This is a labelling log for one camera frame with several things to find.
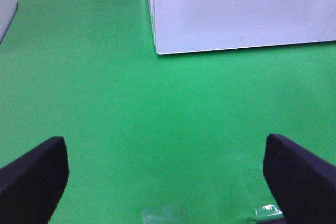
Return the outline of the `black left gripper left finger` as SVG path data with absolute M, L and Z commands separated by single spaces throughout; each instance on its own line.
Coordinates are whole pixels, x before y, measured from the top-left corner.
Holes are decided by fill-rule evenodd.
M 69 174 L 62 136 L 45 140 L 1 168 L 1 223 L 49 223 Z

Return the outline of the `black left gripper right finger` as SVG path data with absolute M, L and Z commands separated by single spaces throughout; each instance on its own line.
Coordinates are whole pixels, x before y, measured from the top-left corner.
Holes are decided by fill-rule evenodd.
M 335 166 L 280 134 L 269 134 L 265 181 L 287 223 L 335 223 Z

